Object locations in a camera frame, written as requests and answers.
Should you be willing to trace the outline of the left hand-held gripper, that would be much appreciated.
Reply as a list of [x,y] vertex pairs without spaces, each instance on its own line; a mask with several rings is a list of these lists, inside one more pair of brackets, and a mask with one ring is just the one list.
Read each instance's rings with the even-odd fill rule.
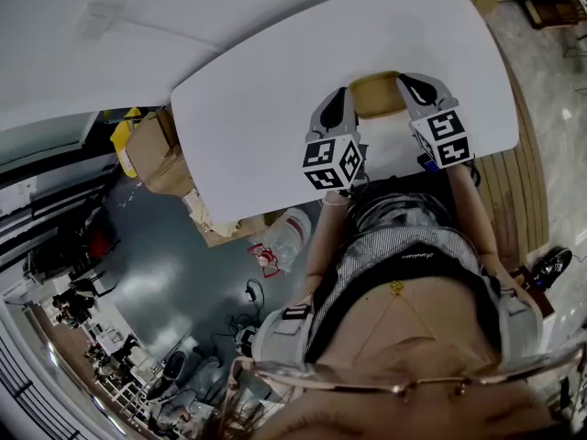
[[359,176],[365,154],[357,126],[352,93],[346,87],[330,93],[311,115],[302,171],[316,190],[347,190]]

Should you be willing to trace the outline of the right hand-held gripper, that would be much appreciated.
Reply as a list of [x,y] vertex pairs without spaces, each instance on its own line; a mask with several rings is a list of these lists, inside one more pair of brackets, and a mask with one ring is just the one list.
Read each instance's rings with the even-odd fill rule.
[[460,103],[441,80],[409,72],[400,73],[396,84],[418,145],[440,169],[473,158]]

